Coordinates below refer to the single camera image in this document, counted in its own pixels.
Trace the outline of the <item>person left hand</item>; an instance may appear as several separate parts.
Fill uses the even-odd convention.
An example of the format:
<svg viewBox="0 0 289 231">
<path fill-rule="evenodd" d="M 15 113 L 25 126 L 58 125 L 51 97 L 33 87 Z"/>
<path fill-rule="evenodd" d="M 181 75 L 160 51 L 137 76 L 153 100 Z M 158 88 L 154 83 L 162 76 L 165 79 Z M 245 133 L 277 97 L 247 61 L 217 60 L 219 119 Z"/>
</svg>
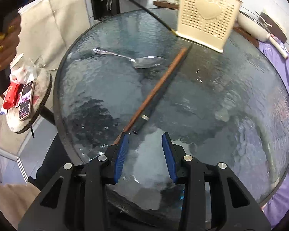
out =
<svg viewBox="0 0 289 231">
<path fill-rule="evenodd" d="M 16 17 L 9 23 L 6 33 L 0 32 L 0 71 L 10 66 L 17 54 L 17 46 L 21 32 L 21 15 L 17 13 Z"/>
</svg>

